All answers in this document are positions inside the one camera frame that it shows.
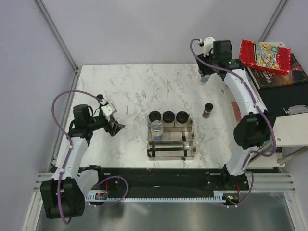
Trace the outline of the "clear three-slot organizer tray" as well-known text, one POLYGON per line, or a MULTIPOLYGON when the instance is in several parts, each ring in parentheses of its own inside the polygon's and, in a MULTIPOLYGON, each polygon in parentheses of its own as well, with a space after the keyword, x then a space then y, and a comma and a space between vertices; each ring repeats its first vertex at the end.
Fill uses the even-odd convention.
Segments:
POLYGON ((160 141, 153 141, 151 136, 151 124, 149 124, 149 115, 147 116, 147 157, 149 160, 192 160, 195 156, 194 133, 192 129, 192 119, 189 115, 188 125, 186 127, 164 127, 163 137, 160 141))

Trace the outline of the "black-cap spice bottle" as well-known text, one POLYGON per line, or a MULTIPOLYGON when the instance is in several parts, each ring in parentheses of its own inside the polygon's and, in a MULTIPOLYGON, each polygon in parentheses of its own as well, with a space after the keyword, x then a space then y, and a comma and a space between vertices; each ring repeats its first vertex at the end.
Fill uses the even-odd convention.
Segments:
POLYGON ((100 102, 104 99, 103 95, 101 94, 97 95, 97 98, 99 99, 100 102))
POLYGON ((204 108, 202 117, 203 117, 204 119, 209 118, 210 113, 212 112, 213 108, 214 108, 214 106, 213 106, 212 103, 207 103, 207 104, 205 105, 205 108, 204 108))

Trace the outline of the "blue-label bottle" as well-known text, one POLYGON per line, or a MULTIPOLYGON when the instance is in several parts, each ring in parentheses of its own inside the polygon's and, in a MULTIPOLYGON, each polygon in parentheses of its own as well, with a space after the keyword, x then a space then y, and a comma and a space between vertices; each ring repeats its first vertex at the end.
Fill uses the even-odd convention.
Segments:
POLYGON ((160 141, 163 137, 164 126, 159 120, 151 123, 151 136, 153 141, 160 141))
POLYGON ((210 79, 210 75, 206 75, 206 76, 201 76, 200 77, 200 85, 205 85, 210 79))

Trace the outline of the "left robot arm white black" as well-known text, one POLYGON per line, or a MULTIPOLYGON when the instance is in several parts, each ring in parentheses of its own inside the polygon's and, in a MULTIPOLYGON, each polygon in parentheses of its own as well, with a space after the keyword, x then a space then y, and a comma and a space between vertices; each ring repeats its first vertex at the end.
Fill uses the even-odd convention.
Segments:
POLYGON ((111 103, 101 103, 99 114, 90 115, 90 106, 80 104, 73 108, 74 119, 67 135, 67 154, 50 180, 43 181, 40 192, 47 218, 61 218, 68 223, 79 217, 85 209, 85 198, 93 188, 105 185, 105 176, 96 168, 79 171, 81 160, 87 151, 93 133, 103 129, 115 136, 125 126, 113 117, 116 112, 111 103))

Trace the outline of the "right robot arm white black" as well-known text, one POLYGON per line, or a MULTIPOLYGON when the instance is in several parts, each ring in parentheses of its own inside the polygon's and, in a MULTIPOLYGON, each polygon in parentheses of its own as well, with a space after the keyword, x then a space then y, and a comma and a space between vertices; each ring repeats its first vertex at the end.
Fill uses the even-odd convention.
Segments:
POLYGON ((245 170, 258 147, 272 140, 275 150, 274 123, 276 116, 270 113, 257 98, 240 59, 232 57, 229 40, 216 41, 212 37, 197 38, 203 53, 195 55, 201 82, 207 82, 216 73, 231 91, 241 113, 241 120, 233 130, 236 149, 223 166, 220 183, 225 189, 232 189, 245 176, 245 170))

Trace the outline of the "black knob-lid glass jar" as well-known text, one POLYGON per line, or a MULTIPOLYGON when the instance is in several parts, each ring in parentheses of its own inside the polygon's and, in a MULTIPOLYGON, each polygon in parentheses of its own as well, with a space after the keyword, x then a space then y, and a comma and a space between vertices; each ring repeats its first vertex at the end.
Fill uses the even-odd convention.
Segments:
POLYGON ((159 111, 151 111, 149 113, 149 124, 154 121, 161 121, 161 113, 159 111))

